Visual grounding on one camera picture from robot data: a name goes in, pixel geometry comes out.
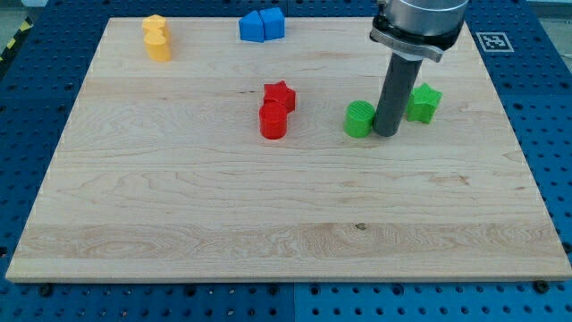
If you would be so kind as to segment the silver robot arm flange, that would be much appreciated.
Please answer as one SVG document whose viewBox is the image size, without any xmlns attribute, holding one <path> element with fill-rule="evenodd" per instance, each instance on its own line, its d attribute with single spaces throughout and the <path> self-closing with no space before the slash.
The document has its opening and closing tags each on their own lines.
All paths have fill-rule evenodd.
<svg viewBox="0 0 572 322">
<path fill-rule="evenodd" d="M 384 0 L 377 3 L 370 39 L 409 61 L 440 62 L 457 41 L 467 0 Z"/>
</svg>

